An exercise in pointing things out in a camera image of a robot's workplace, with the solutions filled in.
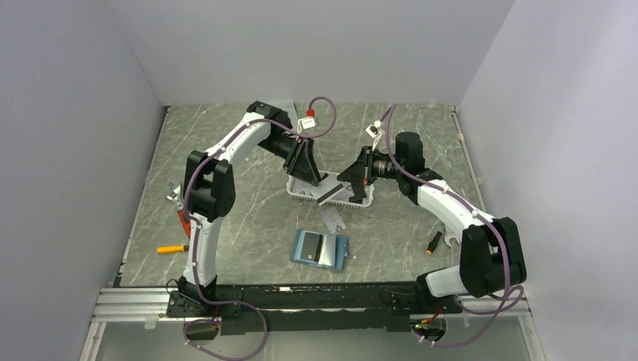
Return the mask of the white plastic basket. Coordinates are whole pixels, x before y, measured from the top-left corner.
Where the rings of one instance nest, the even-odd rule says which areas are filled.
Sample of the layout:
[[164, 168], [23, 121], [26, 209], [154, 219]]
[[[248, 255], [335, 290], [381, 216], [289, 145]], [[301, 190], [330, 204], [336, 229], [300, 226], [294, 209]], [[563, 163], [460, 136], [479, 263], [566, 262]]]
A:
[[372, 204], [374, 185], [363, 187], [363, 198], [354, 199], [354, 187], [349, 182], [338, 181], [335, 172], [324, 172], [320, 185], [315, 187], [292, 176], [288, 177], [287, 193], [297, 199], [315, 202], [318, 205], [342, 205], [352, 208], [367, 208]]

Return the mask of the white printed VIP card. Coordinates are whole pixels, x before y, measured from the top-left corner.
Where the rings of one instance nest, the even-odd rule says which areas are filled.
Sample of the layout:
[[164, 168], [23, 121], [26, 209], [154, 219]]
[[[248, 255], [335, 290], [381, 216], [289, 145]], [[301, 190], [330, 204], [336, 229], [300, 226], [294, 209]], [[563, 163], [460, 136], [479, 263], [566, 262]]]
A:
[[320, 216], [330, 234], [337, 234], [347, 229], [345, 222], [336, 208], [324, 209], [320, 212]]

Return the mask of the black credit card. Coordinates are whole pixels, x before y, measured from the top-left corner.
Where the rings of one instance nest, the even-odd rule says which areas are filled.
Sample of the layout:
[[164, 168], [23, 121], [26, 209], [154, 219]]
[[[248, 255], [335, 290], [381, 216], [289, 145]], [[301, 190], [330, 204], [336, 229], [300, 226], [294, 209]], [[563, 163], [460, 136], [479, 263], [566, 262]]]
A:
[[306, 261], [317, 262], [321, 254], [324, 236], [319, 233], [305, 232], [300, 239], [299, 258]]

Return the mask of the blue card holder wallet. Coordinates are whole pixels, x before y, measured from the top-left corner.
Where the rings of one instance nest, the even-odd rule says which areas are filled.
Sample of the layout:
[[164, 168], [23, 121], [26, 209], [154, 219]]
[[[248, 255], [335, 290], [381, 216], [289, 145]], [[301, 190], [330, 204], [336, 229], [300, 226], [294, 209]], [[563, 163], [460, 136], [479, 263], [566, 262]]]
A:
[[298, 229], [290, 253], [290, 261], [318, 268], [342, 270], [349, 254], [349, 238]]

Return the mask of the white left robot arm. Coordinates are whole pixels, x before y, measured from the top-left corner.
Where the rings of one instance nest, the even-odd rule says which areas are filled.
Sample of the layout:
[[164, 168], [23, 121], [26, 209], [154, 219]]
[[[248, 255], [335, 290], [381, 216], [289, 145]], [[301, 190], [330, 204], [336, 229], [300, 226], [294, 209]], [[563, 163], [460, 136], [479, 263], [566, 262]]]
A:
[[189, 259], [178, 281], [194, 314], [210, 314], [216, 305], [216, 255], [221, 225], [236, 199], [235, 168], [254, 148], [279, 157], [288, 175], [317, 186], [314, 137], [293, 130], [286, 111], [263, 102], [249, 105], [239, 123], [218, 143], [187, 157], [184, 216], [190, 223]]

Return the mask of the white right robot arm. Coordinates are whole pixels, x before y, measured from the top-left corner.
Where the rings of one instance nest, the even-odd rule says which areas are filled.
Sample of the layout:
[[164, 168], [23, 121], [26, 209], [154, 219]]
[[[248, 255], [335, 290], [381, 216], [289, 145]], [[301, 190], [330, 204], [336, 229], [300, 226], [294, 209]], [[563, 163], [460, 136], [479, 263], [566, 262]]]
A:
[[429, 211], [460, 241], [457, 266], [428, 272], [416, 280], [415, 304], [424, 312], [437, 309], [445, 297], [469, 294], [481, 298], [524, 283], [527, 268], [518, 227], [509, 217], [496, 218], [453, 191], [442, 176], [426, 167], [423, 143], [415, 132], [395, 137], [392, 153], [370, 146], [338, 175], [355, 198], [377, 179], [391, 179], [413, 204]]

